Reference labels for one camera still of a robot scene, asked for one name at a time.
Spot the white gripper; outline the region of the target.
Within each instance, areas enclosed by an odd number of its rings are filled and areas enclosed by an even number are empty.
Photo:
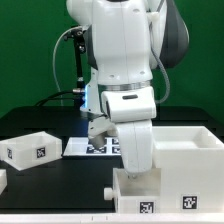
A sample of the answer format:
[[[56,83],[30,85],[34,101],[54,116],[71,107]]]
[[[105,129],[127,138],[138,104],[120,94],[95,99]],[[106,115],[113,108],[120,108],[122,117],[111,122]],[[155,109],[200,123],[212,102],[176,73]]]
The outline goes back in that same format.
[[[129,178],[152,168],[153,135],[150,120],[115,125],[124,169]]]

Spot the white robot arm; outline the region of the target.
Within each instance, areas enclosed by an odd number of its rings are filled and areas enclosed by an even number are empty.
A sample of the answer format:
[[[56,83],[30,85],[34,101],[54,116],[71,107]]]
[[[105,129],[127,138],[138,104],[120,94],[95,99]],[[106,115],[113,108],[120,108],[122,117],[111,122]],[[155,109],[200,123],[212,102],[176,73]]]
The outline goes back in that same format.
[[[93,117],[88,137],[118,138],[126,172],[152,168],[152,119],[156,117],[152,71],[177,65],[189,44],[174,0],[66,0],[81,26],[91,79],[81,111]]]

